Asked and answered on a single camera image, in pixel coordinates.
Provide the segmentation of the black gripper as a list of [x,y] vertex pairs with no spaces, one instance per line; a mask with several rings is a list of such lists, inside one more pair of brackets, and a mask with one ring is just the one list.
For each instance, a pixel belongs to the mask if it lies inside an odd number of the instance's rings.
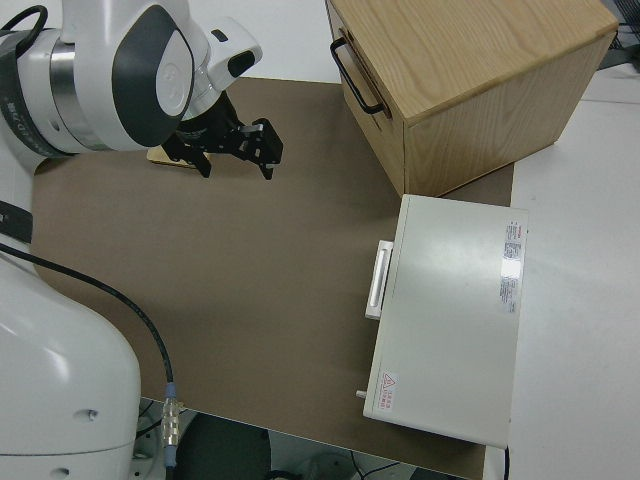
[[182,120],[166,141],[171,161],[187,161],[209,178],[212,165],[206,153],[240,153],[241,159],[257,165],[263,177],[271,180],[281,163],[283,142],[268,119],[244,125],[229,97],[220,96],[204,113]]

